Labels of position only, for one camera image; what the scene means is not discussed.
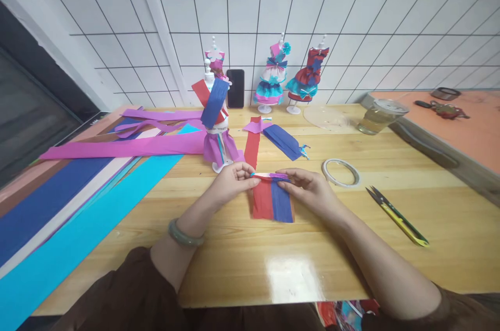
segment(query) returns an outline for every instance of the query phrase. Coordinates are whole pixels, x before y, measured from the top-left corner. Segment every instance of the brown sleeve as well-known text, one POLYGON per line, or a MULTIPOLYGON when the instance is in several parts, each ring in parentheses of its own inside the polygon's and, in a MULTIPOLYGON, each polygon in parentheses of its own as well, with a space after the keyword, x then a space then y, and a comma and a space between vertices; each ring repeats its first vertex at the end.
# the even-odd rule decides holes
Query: brown sleeve
POLYGON ((124 329, 188 329, 174 288, 143 247, 132 249, 118 270, 96 281, 52 331, 124 329))
POLYGON ((441 303, 428 316, 411 321, 400 321, 380 310, 380 315, 365 314, 361 322, 363 331, 465 331, 499 330, 499 317, 465 296, 437 286, 441 292, 441 303))

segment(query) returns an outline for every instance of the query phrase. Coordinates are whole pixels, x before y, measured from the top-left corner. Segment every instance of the jade bangle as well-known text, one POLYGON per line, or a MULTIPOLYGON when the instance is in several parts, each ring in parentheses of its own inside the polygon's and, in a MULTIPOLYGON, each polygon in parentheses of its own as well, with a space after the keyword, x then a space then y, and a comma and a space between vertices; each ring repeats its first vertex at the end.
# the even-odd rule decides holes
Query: jade bangle
POLYGON ((189 247, 198 247, 203 244, 203 242, 205 241, 203 237, 191 237, 178 229, 177 219, 179 218, 172 219, 168 224, 168 233, 175 241, 177 241, 180 245, 189 247))

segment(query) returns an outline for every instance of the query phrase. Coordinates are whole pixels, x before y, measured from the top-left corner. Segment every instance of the scissors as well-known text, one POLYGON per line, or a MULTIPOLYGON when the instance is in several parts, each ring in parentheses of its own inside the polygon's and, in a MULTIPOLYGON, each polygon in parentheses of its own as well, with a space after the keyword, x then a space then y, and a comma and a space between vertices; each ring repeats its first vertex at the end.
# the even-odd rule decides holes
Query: scissors
POLYGON ((374 186, 371 187, 373 192, 365 187, 371 197, 384 209, 384 211, 392 218, 394 222, 403 230, 403 232, 415 244, 427 248, 429 242, 418 230, 412 226, 410 222, 394 207, 392 204, 378 191, 374 186))

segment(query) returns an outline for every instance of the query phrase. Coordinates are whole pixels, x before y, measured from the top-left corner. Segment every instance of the white tiled wall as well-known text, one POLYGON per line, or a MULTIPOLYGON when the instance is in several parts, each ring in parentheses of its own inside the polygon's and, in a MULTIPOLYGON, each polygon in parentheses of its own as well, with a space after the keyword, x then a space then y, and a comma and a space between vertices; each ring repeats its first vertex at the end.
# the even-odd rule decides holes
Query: white tiled wall
MULTIPOLYGON (((182 105, 146 0, 48 0, 123 102, 182 105)), ((245 71, 251 103, 269 46, 285 32, 290 77, 324 33, 330 56, 312 103, 366 91, 500 86, 500 0, 161 0, 187 88, 214 35, 245 71)), ((194 92, 190 97, 197 103, 194 92)))

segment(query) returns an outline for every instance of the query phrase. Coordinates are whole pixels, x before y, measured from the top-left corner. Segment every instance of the black phone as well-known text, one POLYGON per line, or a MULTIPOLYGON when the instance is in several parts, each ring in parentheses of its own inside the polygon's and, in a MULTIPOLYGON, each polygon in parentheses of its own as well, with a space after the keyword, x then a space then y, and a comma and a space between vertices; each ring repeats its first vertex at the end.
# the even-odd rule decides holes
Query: black phone
POLYGON ((243 108, 245 105, 245 71, 230 69, 226 76, 232 82, 228 90, 228 108, 243 108))

